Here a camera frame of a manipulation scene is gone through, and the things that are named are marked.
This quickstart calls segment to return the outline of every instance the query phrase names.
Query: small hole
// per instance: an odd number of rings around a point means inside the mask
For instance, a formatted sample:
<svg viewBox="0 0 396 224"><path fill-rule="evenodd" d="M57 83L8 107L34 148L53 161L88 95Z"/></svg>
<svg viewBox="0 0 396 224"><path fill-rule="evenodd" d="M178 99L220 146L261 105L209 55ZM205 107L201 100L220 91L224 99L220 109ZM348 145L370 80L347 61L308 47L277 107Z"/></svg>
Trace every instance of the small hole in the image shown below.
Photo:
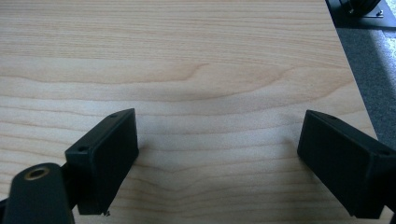
<svg viewBox="0 0 396 224"><path fill-rule="evenodd" d="M83 152L83 151L88 151L89 147L79 147L78 151Z"/></svg>
<svg viewBox="0 0 396 224"><path fill-rule="evenodd" d="M50 172L49 168L39 167L27 173L24 178L26 180L36 180L43 177L44 175L47 175L49 172Z"/></svg>

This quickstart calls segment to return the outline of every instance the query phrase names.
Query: black plastic bracket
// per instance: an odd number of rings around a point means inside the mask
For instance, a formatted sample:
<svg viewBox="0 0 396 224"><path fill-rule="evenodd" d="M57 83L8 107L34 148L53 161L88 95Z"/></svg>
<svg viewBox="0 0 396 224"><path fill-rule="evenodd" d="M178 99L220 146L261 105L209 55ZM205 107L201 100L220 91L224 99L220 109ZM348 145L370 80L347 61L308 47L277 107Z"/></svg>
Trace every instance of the black plastic bracket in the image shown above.
<svg viewBox="0 0 396 224"><path fill-rule="evenodd" d="M137 158L134 109L107 116L66 150L67 163L43 163L16 175L0 202L0 223L74 223L82 215L107 214Z"/></svg>
<svg viewBox="0 0 396 224"><path fill-rule="evenodd" d="M333 116L308 110L298 154L350 215L395 212L396 151Z"/></svg>

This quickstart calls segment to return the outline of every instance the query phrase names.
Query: gray carpet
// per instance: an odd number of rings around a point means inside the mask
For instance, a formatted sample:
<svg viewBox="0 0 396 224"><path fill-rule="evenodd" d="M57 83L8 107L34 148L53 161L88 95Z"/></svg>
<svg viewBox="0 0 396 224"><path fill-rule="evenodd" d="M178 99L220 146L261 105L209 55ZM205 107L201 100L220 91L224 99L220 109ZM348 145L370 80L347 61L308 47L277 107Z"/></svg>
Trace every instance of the gray carpet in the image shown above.
<svg viewBox="0 0 396 224"><path fill-rule="evenodd" d="M396 0L388 0L396 14ZM396 149L396 32L337 29L378 140Z"/></svg>

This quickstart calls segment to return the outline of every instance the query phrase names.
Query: wooden board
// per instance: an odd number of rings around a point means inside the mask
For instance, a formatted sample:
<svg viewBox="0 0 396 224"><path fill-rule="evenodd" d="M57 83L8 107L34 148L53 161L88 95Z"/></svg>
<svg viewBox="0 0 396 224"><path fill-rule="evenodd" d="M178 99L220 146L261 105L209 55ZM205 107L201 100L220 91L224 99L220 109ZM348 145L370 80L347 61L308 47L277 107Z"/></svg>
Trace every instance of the wooden board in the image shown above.
<svg viewBox="0 0 396 224"><path fill-rule="evenodd" d="M110 217L77 223L357 220L298 159L304 112L375 136L324 1L1 1L0 197L104 116L141 154Z"/></svg>

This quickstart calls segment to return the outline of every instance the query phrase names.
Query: black mount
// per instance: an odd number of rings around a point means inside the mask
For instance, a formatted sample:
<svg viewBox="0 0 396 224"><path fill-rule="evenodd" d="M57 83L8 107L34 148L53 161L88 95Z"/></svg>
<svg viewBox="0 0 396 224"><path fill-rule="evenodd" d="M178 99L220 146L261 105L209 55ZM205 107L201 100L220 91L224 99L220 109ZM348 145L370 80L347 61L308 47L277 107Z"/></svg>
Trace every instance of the black mount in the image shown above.
<svg viewBox="0 0 396 224"><path fill-rule="evenodd" d="M359 2L373 2L370 6ZM396 30L396 19L385 0L326 0L336 28Z"/></svg>
<svg viewBox="0 0 396 224"><path fill-rule="evenodd" d="M0 202L0 223L74 223L82 215L108 214L137 158L134 109L107 116L66 150L67 163L32 166L16 175Z"/></svg>
<svg viewBox="0 0 396 224"><path fill-rule="evenodd" d="M308 110L298 154L359 218L396 211L396 151L333 116Z"/></svg>

